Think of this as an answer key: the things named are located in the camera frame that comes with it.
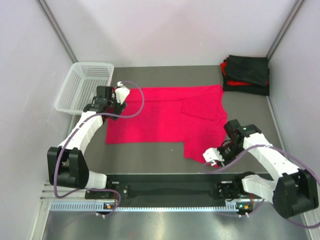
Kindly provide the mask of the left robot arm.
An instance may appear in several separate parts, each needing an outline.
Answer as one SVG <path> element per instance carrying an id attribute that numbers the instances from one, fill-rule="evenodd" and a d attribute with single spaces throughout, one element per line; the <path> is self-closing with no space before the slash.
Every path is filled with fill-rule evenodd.
<path id="1" fill-rule="evenodd" d="M 62 198 L 58 187 L 70 188 L 72 192 L 96 189 L 102 198 L 109 198 L 114 191 L 108 177 L 90 171 L 84 154 L 96 131 L 107 118 L 117 120 L 127 106 L 130 89 L 121 82 L 117 87 L 98 86 L 96 95 L 88 103 L 69 136 L 57 147 L 47 151 L 49 182 L 56 198 Z"/>

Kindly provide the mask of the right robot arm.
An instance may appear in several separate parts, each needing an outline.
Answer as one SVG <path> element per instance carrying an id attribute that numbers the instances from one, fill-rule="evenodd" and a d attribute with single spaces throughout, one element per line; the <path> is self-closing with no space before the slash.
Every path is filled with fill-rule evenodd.
<path id="1" fill-rule="evenodd" d="M 310 170 L 290 162 L 254 124 L 241 126 L 234 119 L 223 128 L 230 141 L 214 150 L 218 166 L 227 167 L 250 153 L 271 176 L 267 180 L 250 171 L 237 175 L 232 180 L 237 197 L 259 196 L 271 203 L 285 219 L 318 208 L 317 180 Z"/>

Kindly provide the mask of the pink t shirt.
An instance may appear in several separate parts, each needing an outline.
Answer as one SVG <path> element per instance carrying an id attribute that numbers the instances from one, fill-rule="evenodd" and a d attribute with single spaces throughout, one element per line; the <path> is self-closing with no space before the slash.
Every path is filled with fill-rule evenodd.
<path id="1" fill-rule="evenodd" d="M 125 118 L 109 121 L 106 144 L 183 143 L 187 159 L 205 163 L 203 154 L 225 141 L 227 112 L 221 85 L 133 88 Z"/>

